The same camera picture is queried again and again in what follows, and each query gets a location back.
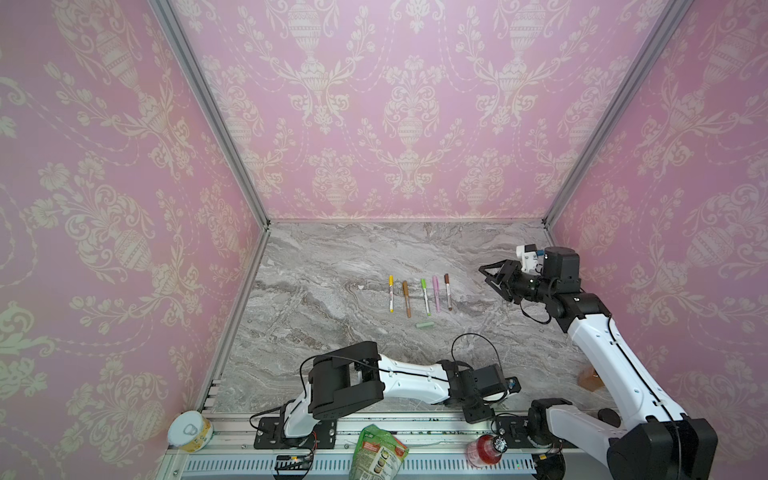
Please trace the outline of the white pen brown tip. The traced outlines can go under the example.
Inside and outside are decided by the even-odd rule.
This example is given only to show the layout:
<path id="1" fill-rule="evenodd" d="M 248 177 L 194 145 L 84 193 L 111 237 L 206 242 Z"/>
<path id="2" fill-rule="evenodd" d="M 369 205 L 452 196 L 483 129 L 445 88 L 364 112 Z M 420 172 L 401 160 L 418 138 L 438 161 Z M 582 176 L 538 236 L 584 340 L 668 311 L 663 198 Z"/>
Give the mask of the white pen brown tip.
<path id="1" fill-rule="evenodd" d="M 446 292 L 447 308 L 448 308 L 449 311 L 452 311 L 453 310 L 453 303 L 452 303 L 452 294 L 451 294 L 451 284 L 450 285 L 446 285 L 445 282 L 444 282 L 444 285 L 445 285 L 445 292 Z"/>

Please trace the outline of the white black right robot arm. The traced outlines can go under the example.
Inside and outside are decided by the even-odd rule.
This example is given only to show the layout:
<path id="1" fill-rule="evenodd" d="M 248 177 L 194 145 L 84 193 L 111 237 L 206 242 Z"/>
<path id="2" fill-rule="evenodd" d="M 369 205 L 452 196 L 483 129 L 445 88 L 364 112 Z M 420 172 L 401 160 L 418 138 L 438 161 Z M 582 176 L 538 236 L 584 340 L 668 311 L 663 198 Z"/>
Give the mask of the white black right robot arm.
<path id="1" fill-rule="evenodd" d="M 518 260 L 480 267 L 485 282 L 503 299 L 544 305 L 546 312 L 585 354 L 618 409 L 620 424 L 595 418 L 563 399 L 532 402 L 527 429 L 540 446 L 562 440 L 604 465 L 614 479 L 706 479 L 718 445 L 714 428 L 690 416 L 655 381 L 623 340 L 600 298 L 584 291 L 578 257 L 545 257 L 539 273 Z"/>

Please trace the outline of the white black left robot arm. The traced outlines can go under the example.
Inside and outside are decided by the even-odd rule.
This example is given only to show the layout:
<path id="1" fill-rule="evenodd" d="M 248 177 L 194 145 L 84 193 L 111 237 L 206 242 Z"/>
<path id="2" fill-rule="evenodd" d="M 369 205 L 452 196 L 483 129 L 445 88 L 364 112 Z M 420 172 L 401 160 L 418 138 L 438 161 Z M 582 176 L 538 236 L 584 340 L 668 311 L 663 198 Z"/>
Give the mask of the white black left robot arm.
<path id="1" fill-rule="evenodd" d="M 461 410 L 469 424 L 490 420 L 494 406 L 521 391 L 495 363 L 474 368 L 454 358 L 430 365 L 394 360 L 373 341 L 303 361 L 310 364 L 302 391 L 280 410 L 282 439 L 304 438 L 321 422 L 336 421 L 381 401 L 398 398 Z"/>

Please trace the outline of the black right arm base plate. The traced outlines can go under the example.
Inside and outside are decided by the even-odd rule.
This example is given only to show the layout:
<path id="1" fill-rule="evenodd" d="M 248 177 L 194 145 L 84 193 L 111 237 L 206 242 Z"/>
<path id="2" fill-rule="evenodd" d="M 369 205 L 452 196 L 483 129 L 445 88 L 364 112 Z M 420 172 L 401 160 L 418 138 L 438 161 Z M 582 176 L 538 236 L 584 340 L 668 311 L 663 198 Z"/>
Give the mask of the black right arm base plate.
<path id="1" fill-rule="evenodd" d="M 509 412 L 498 413 L 490 421 L 490 429 L 494 435 L 505 439 L 511 449 L 538 449 L 549 451 L 576 450 L 577 447 L 564 440 L 552 438 L 548 443 L 533 440 L 529 435 L 528 419 L 526 416 Z"/>

